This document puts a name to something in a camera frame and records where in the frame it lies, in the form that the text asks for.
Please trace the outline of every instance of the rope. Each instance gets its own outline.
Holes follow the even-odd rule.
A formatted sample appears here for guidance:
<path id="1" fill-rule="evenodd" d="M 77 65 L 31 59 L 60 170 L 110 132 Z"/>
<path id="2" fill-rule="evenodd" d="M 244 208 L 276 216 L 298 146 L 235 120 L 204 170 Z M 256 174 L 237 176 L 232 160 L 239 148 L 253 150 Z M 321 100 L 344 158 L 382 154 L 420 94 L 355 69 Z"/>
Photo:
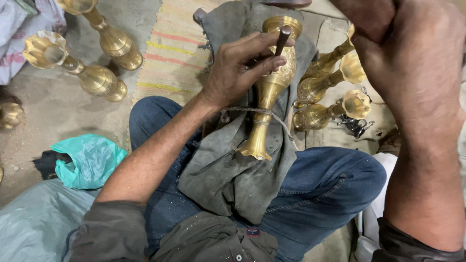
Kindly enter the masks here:
<path id="1" fill-rule="evenodd" d="M 283 128 L 287 131 L 288 138 L 290 139 L 291 144 L 295 148 L 295 151 L 299 150 L 298 147 L 296 146 L 294 138 L 291 136 L 291 132 L 288 129 L 287 125 L 276 114 L 274 114 L 271 110 L 263 109 L 263 108 L 239 107 L 239 106 L 227 107 L 227 108 L 225 108 L 225 110 L 222 111 L 222 116 L 220 116 L 220 119 L 222 120 L 222 122 L 225 122 L 225 123 L 228 123 L 229 120 L 230 120 L 229 116 L 225 116 L 225 113 L 226 113 L 227 110 L 228 111 L 252 111 L 252 112 L 258 112 L 258 113 L 273 116 L 273 118 L 275 118 L 275 120 L 277 120 L 283 126 Z"/>

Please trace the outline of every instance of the hand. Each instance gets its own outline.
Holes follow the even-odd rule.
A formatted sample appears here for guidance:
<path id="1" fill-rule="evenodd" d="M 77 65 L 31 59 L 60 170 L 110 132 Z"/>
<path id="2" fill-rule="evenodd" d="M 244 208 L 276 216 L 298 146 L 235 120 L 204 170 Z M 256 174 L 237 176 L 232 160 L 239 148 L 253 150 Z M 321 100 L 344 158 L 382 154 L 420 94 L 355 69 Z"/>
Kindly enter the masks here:
<path id="1" fill-rule="evenodd" d="M 222 44 L 207 85 L 199 97 L 220 110 L 241 98 L 261 76 L 278 71 L 287 62 L 285 57 L 274 56 L 269 49 L 277 44 L 278 36 L 256 32 L 238 41 Z M 291 47 L 294 44 L 294 40 L 288 39 L 285 46 Z"/>
<path id="2" fill-rule="evenodd" d="M 407 140 L 429 140 L 454 131 L 464 112 L 459 105 L 465 20 L 457 8 L 438 0 L 400 0 L 388 40 L 376 44 L 356 33 L 351 39 L 376 91 L 392 111 Z"/>

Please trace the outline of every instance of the striped rug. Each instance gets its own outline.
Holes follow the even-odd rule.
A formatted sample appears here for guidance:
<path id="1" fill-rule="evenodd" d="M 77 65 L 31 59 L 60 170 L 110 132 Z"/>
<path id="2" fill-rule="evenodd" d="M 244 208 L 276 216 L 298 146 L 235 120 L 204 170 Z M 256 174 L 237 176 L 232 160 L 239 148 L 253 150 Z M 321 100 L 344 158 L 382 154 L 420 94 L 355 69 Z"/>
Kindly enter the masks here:
<path id="1" fill-rule="evenodd" d="M 192 15 L 198 8 L 210 12 L 226 1 L 163 0 L 147 41 L 133 105 L 148 96 L 164 96 L 185 105 L 201 90 L 212 56 L 210 50 L 198 48 L 207 40 Z"/>

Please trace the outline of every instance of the brass vase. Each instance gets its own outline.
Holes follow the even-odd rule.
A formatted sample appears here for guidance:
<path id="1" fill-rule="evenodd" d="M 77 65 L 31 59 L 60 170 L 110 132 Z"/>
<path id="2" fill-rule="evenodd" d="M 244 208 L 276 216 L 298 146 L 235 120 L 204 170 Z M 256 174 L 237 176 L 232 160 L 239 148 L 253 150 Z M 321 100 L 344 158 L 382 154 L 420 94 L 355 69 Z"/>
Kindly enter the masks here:
<path id="1" fill-rule="evenodd" d="M 81 60 L 71 57 L 65 39 L 57 33 L 38 31 L 26 38 L 23 55 L 30 64 L 41 69 L 65 68 L 79 78 L 82 89 L 107 101 L 118 102 L 128 93 L 126 84 L 108 68 L 85 66 Z"/>
<path id="2" fill-rule="evenodd" d="M 100 47 L 103 52 L 126 70 L 136 70 L 143 63 L 141 53 L 134 46 L 133 40 L 122 30 L 109 26 L 107 18 L 102 16 L 95 5 L 98 0 L 56 0 L 66 12 L 82 14 L 93 29 L 100 34 Z"/>
<path id="3" fill-rule="evenodd" d="M 336 104 L 325 107 L 309 104 L 293 115 L 293 125 L 298 131 L 318 130 L 326 127 L 331 118 L 346 114 L 354 119 L 363 119 L 370 112 L 370 99 L 361 90 L 349 90 Z"/>
<path id="4" fill-rule="evenodd" d="M 317 103 L 325 96 L 330 87 L 343 81 L 357 84 L 366 78 L 366 73 L 361 66 L 356 54 L 347 54 L 342 58 L 340 69 L 324 78 L 307 78 L 298 85 L 297 102 L 304 104 Z"/>
<path id="5" fill-rule="evenodd" d="M 344 55 L 354 50 L 354 45 L 351 42 L 351 37 L 354 35 L 354 25 L 351 25 L 347 32 L 346 41 L 337 46 L 331 53 L 322 54 L 320 59 L 311 62 L 306 73 L 301 78 L 301 81 L 309 77 L 323 78 L 335 71 L 335 64 L 342 59 Z"/>
<path id="6" fill-rule="evenodd" d="M 17 103 L 0 104 L 0 128 L 12 129 L 21 123 L 18 118 L 23 109 Z"/>
<path id="7" fill-rule="evenodd" d="M 274 16 L 265 20 L 262 24 L 262 31 L 264 33 L 279 34 L 280 28 L 284 25 L 291 27 L 292 31 L 289 38 L 296 40 L 300 36 L 302 32 L 301 23 L 289 16 Z M 275 52 L 276 46 L 270 49 Z M 295 48 L 284 47 L 281 55 L 286 57 L 287 64 L 280 67 L 278 72 L 272 72 L 268 76 L 261 77 L 254 84 L 258 94 L 257 108 L 272 110 L 278 95 L 290 85 L 291 80 L 295 76 Z M 267 153 L 265 147 L 267 126 L 271 120 L 271 115 L 256 112 L 249 139 L 237 151 L 240 151 L 244 156 L 253 156 L 258 160 L 268 159 L 271 161 L 272 157 Z"/>

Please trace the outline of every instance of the leg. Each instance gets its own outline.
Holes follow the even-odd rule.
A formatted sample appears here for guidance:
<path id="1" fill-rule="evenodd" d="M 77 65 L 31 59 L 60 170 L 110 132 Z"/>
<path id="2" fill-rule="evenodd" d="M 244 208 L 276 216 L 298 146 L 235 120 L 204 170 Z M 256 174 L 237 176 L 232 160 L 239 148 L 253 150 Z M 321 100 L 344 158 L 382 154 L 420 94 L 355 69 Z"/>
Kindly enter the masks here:
<path id="1" fill-rule="evenodd" d="M 301 261 L 307 251 L 364 210 L 385 184 L 382 165 L 361 151 L 315 147 L 296 155 L 257 227 L 277 238 L 276 261 Z"/>
<path id="2" fill-rule="evenodd" d="M 165 97 L 145 97 L 138 101 L 130 115 L 130 139 L 133 151 L 166 125 L 180 110 L 179 104 Z M 194 202 L 177 189 L 177 180 L 181 171 L 191 159 L 196 149 L 195 143 L 200 139 L 199 130 L 183 147 L 147 203 L 144 215 L 149 242 L 147 256 L 151 256 L 160 248 L 160 240 L 176 224 L 200 211 Z"/>

